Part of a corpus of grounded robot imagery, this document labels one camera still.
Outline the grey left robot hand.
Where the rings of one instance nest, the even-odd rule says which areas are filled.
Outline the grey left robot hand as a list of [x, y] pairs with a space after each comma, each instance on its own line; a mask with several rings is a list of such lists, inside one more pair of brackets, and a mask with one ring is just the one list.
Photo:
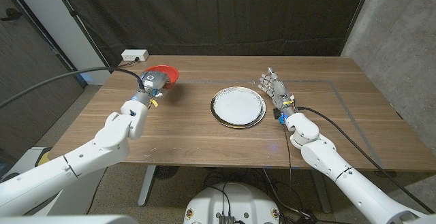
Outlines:
[[165, 85], [170, 83], [170, 77], [160, 71], [144, 71], [141, 76], [141, 81], [144, 85], [143, 91], [134, 93], [132, 100], [148, 106], [152, 99], [164, 97], [168, 93]]

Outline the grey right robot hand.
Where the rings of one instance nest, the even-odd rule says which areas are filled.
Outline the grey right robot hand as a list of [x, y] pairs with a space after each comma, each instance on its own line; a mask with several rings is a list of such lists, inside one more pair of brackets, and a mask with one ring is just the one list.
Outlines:
[[272, 99], [273, 104], [284, 117], [297, 113], [295, 97], [290, 94], [272, 67], [268, 67], [268, 74], [262, 74], [259, 81], [258, 88]]

